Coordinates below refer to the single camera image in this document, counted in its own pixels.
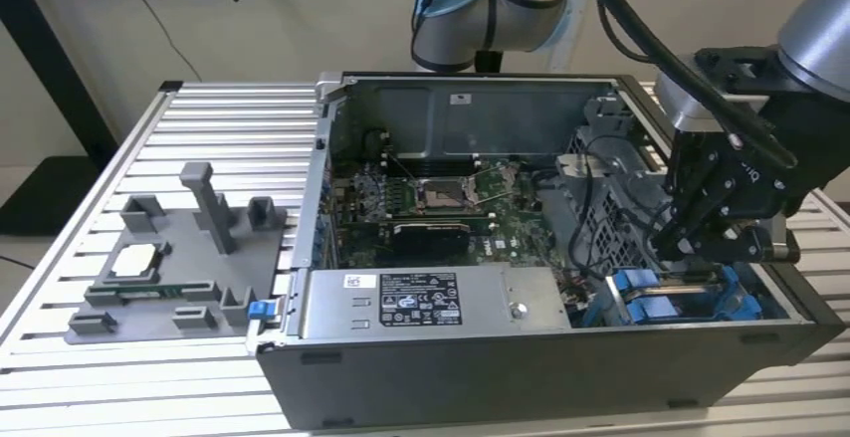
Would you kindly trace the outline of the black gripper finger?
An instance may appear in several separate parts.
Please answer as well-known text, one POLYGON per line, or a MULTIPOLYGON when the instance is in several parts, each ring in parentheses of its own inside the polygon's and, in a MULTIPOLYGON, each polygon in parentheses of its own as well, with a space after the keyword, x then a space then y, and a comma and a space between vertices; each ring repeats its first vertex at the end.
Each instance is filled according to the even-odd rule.
POLYGON ((669 172, 671 217, 651 242, 665 261, 678 261, 705 233, 706 221, 721 201, 730 195, 735 181, 719 171, 721 155, 715 149, 681 152, 669 172))
POLYGON ((703 258, 717 263, 797 263, 801 248, 786 219, 738 223, 703 238, 703 258))

